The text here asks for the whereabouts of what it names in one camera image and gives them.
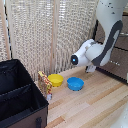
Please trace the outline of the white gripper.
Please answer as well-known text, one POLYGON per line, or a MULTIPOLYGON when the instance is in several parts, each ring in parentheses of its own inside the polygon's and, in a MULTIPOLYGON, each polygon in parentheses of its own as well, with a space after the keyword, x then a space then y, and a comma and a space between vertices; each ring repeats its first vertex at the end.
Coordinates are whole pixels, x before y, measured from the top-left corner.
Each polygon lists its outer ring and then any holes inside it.
POLYGON ((89 65, 86 67, 86 73, 90 73, 90 72, 92 73, 95 70, 96 70, 96 66, 94 66, 94 65, 89 65))

